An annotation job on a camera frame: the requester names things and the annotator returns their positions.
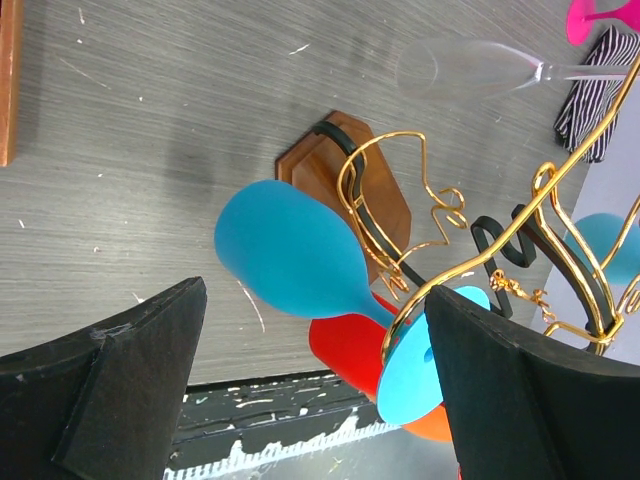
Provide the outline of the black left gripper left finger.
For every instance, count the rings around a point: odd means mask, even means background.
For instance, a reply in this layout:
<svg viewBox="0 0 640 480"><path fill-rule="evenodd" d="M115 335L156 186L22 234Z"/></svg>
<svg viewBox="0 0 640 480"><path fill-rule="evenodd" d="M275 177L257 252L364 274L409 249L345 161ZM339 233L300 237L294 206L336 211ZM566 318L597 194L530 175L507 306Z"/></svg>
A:
<svg viewBox="0 0 640 480"><path fill-rule="evenodd" d="M206 305L191 277L2 356L2 478L162 478Z"/></svg>

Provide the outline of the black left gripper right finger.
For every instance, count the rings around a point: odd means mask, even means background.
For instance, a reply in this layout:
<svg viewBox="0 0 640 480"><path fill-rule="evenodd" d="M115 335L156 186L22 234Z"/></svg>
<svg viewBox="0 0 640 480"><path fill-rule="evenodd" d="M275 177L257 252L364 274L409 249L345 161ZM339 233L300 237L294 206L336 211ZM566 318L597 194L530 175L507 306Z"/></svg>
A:
<svg viewBox="0 0 640 480"><path fill-rule="evenodd" d="M425 314L465 479L636 479L639 368L576 349L445 287Z"/></svg>

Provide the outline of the clear champagne flute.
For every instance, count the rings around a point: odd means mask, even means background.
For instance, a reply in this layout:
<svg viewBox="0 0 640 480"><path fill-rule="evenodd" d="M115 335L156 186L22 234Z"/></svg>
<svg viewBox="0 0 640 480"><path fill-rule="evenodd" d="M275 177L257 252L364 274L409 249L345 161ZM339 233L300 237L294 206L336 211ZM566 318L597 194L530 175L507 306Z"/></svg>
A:
<svg viewBox="0 0 640 480"><path fill-rule="evenodd" d="M477 39L423 39L396 65L399 90L409 98L461 102L495 97L545 82L627 77L629 65L552 64L507 45Z"/></svg>

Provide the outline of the pink wine glass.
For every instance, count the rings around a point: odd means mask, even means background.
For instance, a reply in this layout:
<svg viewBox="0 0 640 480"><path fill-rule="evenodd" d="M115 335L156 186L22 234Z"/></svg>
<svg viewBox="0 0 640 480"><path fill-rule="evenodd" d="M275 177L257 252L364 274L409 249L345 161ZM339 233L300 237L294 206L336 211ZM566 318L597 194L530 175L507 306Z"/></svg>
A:
<svg viewBox="0 0 640 480"><path fill-rule="evenodd" d="M639 0L629 0L617 9L603 12L596 11L595 1L573 0L569 5L565 22L565 33L569 44L578 46L584 43L597 20L619 20L638 33Z"/></svg>

